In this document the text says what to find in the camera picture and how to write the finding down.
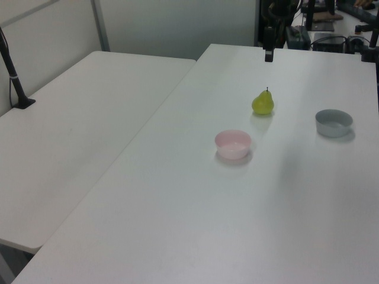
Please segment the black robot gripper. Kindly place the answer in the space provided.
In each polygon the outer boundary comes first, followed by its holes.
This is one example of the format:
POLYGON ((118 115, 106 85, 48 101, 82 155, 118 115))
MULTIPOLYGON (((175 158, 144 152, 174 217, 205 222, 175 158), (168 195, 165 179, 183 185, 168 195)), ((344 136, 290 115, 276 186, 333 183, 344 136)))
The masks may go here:
POLYGON ((264 50, 265 50, 265 62, 273 62, 274 57, 274 28, 264 28, 264 50))

